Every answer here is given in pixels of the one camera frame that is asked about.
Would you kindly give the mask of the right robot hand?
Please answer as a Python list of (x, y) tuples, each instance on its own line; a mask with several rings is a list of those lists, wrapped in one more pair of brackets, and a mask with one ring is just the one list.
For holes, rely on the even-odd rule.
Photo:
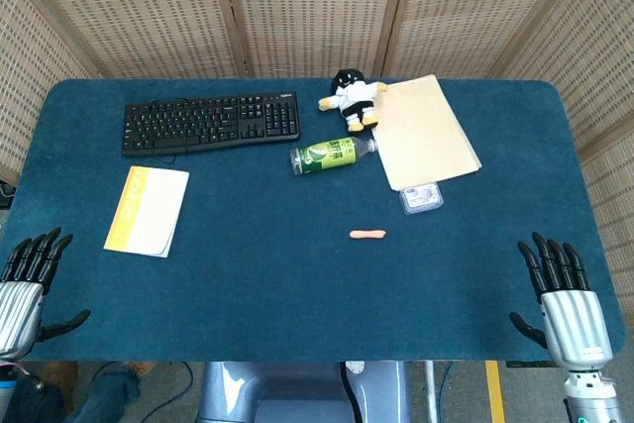
[(520, 241), (543, 329), (529, 325), (517, 312), (509, 319), (515, 329), (548, 351), (560, 368), (598, 371), (613, 359), (613, 351), (597, 294), (590, 289), (581, 256), (569, 243), (559, 244), (534, 232), (532, 250)]

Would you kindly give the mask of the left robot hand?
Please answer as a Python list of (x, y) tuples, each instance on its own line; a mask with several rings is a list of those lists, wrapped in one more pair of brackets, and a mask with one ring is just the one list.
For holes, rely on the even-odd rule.
[(21, 241), (11, 251), (1, 272), (1, 360), (17, 362), (36, 343), (67, 334), (90, 316), (84, 309), (73, 318), (42, 324), (44, 303), (51, 291), (61, 256), (72, 242), (57, 227)]

